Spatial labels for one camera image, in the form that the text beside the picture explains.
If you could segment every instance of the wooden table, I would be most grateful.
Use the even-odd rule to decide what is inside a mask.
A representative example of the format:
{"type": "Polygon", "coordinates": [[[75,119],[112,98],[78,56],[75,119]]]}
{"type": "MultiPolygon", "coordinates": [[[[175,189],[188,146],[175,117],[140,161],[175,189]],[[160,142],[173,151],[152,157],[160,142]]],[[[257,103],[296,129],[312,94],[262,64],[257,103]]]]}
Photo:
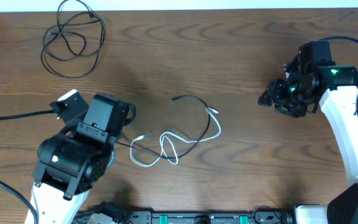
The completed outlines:
{"type": "MultiPolygon", "coordinates": [[[[62,14],[62,20],[72,15],[62,14]]],[[[202,97],[220,112],[223,133],[200,144],[173,166],[134,165],[129,149],[116,146],[115,164],[91,190],[83,208],[113,200],[126,208],[154,210],[252,210],[259,205],[328,203],[346,189],[343,163],[333,132],[321,112],[293,119],[257,106],[270,80],[284,77],[283,63],[310,40],[331,35],[358,38],[358,9],[99,12],[107,37],[96,70],[66,80],[40,63],[42,36],[56,24],[55,13],[0,13],[0,116],[48,110],[71,89],[90,102],[97,92],[134,103],[128,138],[149,137],[157,151],[166,130],[196,138],[206,115],[202,97]]],[[[100,29],[71,29],[96,48],[100,29]]],[[[76,50],[82,43],[76,42],[76,50]]],[[[51,46],[69,57],[62,40],[51,46]]],[[[334,41],[339,65],[358,69],[358,46],[334,41]]],[[[69,75],[85,73],[94,58],[48,61],[69,75]]],[[[40,143],[63,123],[54,115],[0,121],[0,179],[30,198],[40,143]]],[[[209,134],[214,134],[213,126],[209,134]]],[[[177,143],[179,151],[189,147],[177,143]]],[[[152,158],[142,156],[144,161],[152,158]]],[[[0,223],[22,223],[27,209],[0,189],[0,223]]]]}

